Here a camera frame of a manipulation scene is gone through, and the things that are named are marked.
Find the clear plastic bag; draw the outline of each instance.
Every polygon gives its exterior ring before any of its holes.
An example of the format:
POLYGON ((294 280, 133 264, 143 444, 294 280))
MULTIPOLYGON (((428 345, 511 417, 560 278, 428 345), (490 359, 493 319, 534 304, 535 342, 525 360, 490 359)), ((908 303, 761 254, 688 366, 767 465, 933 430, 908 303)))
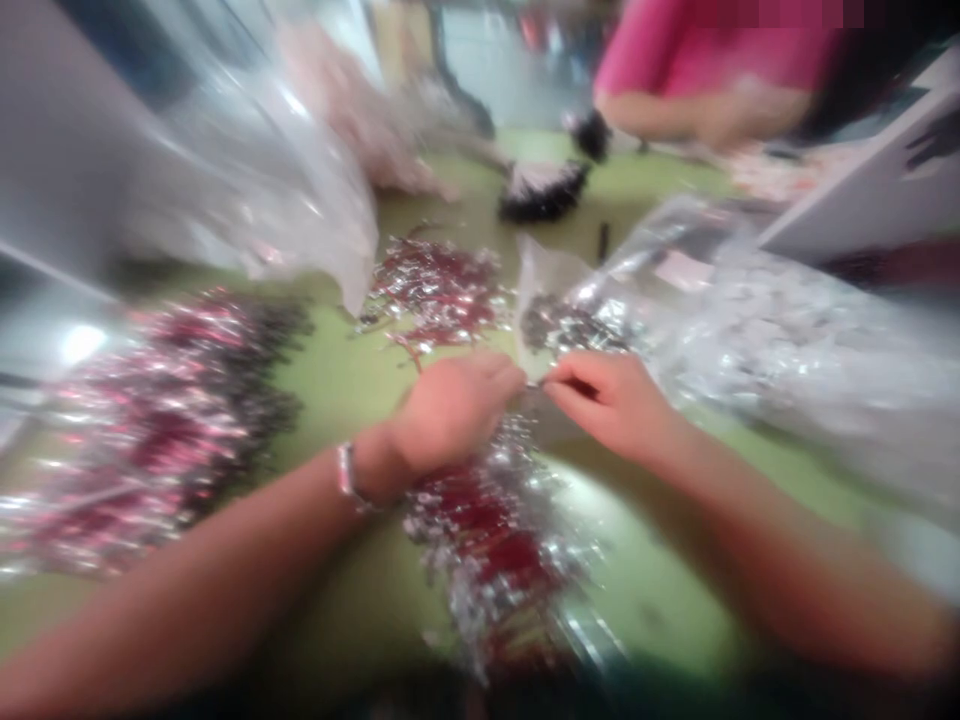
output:
POLYGON ((410 193, 455 192, 418 156, 421 105, 392 101, 367 78, 357 58, 313 19, 282 23, 277 46, 286 73, 309 112, 353 151, 370 183, 410 193))
POLYGON ((708 286, 700 280, 691 290, 676 273, 661 271, 670 269, 677 254, 697 267, 710 267, 722 245, 748 244, 754 236, 750 220, 735 204, 720 206, 693 195, 677 195, 651 212, 596 270, 521 236, 514 323, 521 365, 539 376, 542 371, 533 358, 541 350, 556 355, 574 347, 628 347, 652 357, 652 350, 697 306, 696 292, 708 286), (563 321, 570 332, 553 327, 554 321, 546 317, 552 313, 559 319, 574 311, 577 321, 563 321), (530 322, 538 313, 543 314, 540 322, 530 322))
POLYGON ((768 422, 960 510, 957 327, 759 250, 753 228, 738 203, 673 198, 565 292, 564 258, 523 240, 521 359, 628 349, 678 407, 768 422))
POLYGON ((275 73, 211 67, 140 159, 123 217, 135 257, 242 268, 257 279, 322 270, 360 312, 379 232, 349 149, 275 73))
POLYGON ((960 510, 957 327, 763 251, 721 252, 657 358, 674 400, 712 402, 960 510))

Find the finger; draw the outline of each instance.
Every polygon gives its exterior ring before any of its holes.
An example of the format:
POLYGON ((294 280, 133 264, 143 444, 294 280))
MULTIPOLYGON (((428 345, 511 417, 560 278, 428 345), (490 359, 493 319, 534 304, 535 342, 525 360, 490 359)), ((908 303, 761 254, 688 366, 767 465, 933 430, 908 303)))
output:
POLYGON ((467 360, 487 377, 493 377, 504 368, 513 365, 513 360, 506 353, 495 353, 489 350, 478 350, 468 356, 467 360))
POLYGON ((527 384, 527 374, 512 362, 490 378, 491 392, 500 405, 506 405, 527 384))
POLYGON ((603 390, 612 382, 611 371, 615 363, 613 355, 577 350, 560 358, 557 367, 547 373, 545 380, 562 383, 579 380, 603 390))
POLYGON ((566 383, 548 382, 543 386, 543 391, 567 417, 592 434, 591 428, 603 412, 602 405, 566 383))

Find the right hand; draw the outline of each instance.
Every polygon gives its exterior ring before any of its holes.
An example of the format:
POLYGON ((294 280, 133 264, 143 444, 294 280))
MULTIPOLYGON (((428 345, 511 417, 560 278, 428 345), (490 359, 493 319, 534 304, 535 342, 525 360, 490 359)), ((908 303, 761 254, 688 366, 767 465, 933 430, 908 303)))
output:
POLYGON ((603 445, 649 469, 682 452, 692 429, 635 355, 568 353, 544 378, 543 389, 603 445))
POLYGON ((461 462, 490 439, 526 381, 503 353, 478 350, 433 363, 390 421, 397 450, 420 477, 461 462))

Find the table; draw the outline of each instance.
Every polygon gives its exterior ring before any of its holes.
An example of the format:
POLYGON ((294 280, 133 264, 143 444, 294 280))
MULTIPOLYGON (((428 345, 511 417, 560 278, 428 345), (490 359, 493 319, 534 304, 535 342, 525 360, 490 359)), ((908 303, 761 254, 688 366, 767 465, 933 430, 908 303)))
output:
MULTIPOLYGON (((557 133, 505 132, 502 142, 529 159, 561 159, 571 153, 568 139, 557 133)), ((382 232, 405 232, 423 218, 444 223, 439 237, 498 251, 507 285, 517 275, 518 230, 530 232, 545 247, 596 264, 601 222, 611 225, 612 251, 663 198, 690 190, 728 190, 724 178, 706 167, 663 156, 617 157, 594 171, 582 206, 568 218, 518 229, 496 221, 499 176, 457 158, 437 158, 434 165, 460 187, 462 200, 446 205, 435 198, 383 196, 382 232)), ((219 271, 185 269, 159 294, 214 282, 248 284, 219 271)), ((401 349, 381 350, 387 345, 382 335, 353 335, 349 318, 336 307, 338 291, 329 278, 302 278, 295 287, 313 298, 310 313, 317 332, 291 364, 277 371, 277 385, 306 403, 296 431, 276 441, 278 473, 386 417, 415 379, 411 365, 397 367, 406 359, 401 349)), ((495 333, 490 340, 495 347, 514 350, 510 333, 495 333)), ((706 412, 698 413, 698 420, 791 495, 838 524, 859 530, 864 511, 886 502, 780 433, 746 428, 706 412)), ((745 657, 749 638, 721 602, 711 579, 716 566, 709 546, 683 502, 592 440, 567 443, 547 459, 569 480, 562 502, 575 506, 583 522, 610 546, 588 592, 620 641, 701 675, 720 674, 745 657)), ((20 463, 0 487, 22 486, 29 467, 20 463)), ((446 611, 442 591, 424 582, 418 554, 403 535, 399 515, 392 514, 318 573, 313 590, 267 643, 252 671, 257 694, 274 716, 331 702, 376 678, 436 661, 421 632, 444 631, 446 611)), ((95 589, 90 581, 53 575, 0 586, 0 657, 69 614, 95 589)))

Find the bracelet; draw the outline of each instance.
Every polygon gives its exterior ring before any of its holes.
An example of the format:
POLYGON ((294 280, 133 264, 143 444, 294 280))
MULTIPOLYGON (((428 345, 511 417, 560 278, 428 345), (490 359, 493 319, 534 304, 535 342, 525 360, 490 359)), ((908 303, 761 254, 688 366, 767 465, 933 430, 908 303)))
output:
POLYGON ((347 497, 353 499, 360 513, 380 512, 383 508, 357 489, 353 472, 353 443, 345 442, 337 447, 337 486, 347 497))

